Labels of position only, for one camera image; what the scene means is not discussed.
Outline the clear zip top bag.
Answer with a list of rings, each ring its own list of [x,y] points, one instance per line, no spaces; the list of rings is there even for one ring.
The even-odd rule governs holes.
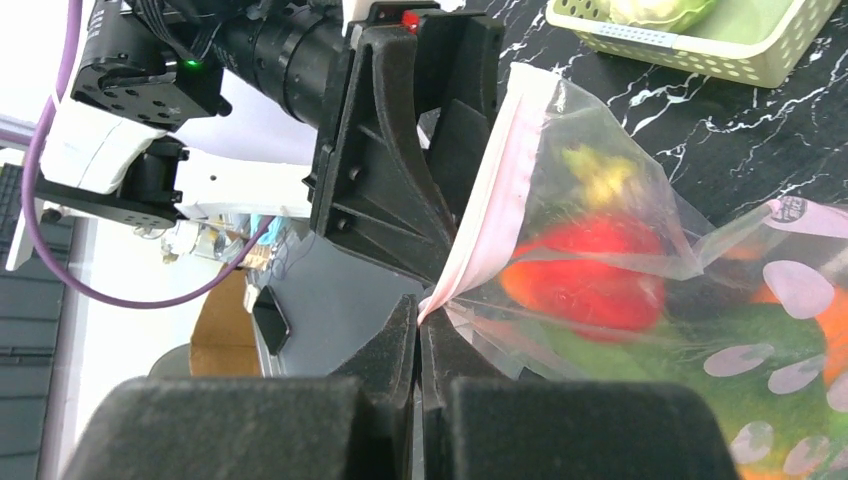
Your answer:
[[[560,152],[587,145],[637,162],[648,197],[635,211],[567,210],[554,198],[564,189]],[[847,289],[847,209],[802,197],[767,200],[720,227],[672,188],[663,168],[621,127],[593,94],[560,75],[515,63],[488,140],[457,237],[421,316],[451,314],[469,339],[508,355],[512,370],[548,379],[590,379],[541,344],[541,322],[503,291],[498,275],[515,263],[515,249],[549,228],[588,215],[624,214],[656,233],[659,255],[579,253],[542,249],[528,260],[593,259],[665,281],[662,320],[703,321],[748,306],[766,263],[798,260],[831,273]]]

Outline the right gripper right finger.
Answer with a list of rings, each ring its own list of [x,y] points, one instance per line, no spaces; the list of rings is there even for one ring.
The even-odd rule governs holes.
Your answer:
[[[419,329],[429,479],[734,479],[706,402],[679,385],[511,379],[447,313]]]

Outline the orange toy fruit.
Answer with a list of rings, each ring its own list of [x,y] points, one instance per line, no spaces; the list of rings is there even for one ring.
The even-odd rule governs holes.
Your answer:
[[[743,479],[847,476],[847,289],[798,260],[765,264],[724,429]]]

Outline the green plastic basket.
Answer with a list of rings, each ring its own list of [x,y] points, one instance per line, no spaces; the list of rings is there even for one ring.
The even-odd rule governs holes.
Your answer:
[[[613,22],[600,1],[550,1],[549,25],[591,49],[762,88],[790,75],[838,1],[719,1],[682,33]]]

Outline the red pepper toy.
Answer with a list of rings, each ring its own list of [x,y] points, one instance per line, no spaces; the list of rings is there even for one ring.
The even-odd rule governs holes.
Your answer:
[[[590,341],[618,343],[622,333],[646,332],[660,320],[666,299],[662,278],[593,259],[526,258],[542,249],[558,254],[662,254],[659,236],[644,222],[624,214],[591,214],[551,227],[515,249],[517,261],[499,273],[498,281],[520,306],[548,315]]]

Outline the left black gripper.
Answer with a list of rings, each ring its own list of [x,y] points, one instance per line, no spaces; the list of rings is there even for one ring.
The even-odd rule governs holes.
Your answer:
[[[433,283],[489,140],[503,34],[488,15],[437,1],[276,1],[262,18],[224,23],[213,50],[311,127],[341,98],[319,131],[310,225],[346,253]],[[417,117],[434,110],[429,171]]]

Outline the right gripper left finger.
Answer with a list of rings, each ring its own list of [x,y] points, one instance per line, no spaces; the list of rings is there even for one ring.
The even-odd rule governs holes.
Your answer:
[[[68,479],[404,479],[417,302],[320,378],[138,378],[91,417]]]

